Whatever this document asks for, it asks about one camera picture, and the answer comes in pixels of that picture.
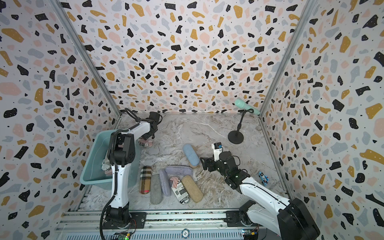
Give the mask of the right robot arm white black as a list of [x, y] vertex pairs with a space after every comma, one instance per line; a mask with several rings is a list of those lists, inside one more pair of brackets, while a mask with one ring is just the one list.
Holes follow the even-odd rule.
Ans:
[[200, 161], [204, 170], [219, 172], [231, 189], [250, 198], [239, 209], [243, 225], [262, 225], [283, 240], [315, 240], [321, 235], [303, 201], [282, 197], [259, 184], [247, 171], [238, 168], [231, 152], [220, 153], [218, 160], [211, 157]]

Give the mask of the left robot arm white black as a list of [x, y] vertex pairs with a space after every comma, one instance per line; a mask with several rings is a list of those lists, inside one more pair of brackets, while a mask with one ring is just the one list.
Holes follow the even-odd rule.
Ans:
[[107, 158], [111, 163], [113, 174], [112, 196], [103, 208], [103, 216], [106, 220], [128, 224], [131, 220], [128, 183], [133, 163], [140, 160], [138, 140], [153, 139], [163, 117], [157, 112], [150, 112], [149, 117], [142, 119], [128, 108], [125, 111], [136, 124], [128, 129], [118, 129], [111, 134]]

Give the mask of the teal plastic storage box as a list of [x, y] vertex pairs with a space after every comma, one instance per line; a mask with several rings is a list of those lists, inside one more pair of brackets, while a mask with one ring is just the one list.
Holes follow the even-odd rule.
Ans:
[[[105, 171], [102, 170], [102, 163], [109, 148], [110, 137], [113, 132], [113, 130], [107, 130], [97, 134], [81, 174], [80, 181], [83, 185], [93, 185], [107, 191], [112, 189], [112, 176], [105, 174]], [[136, 156], [135, 160], [131, 163], [128, 188], [134, 187], [137, 183], [142, 149], [142, 146], [136, 142]]]

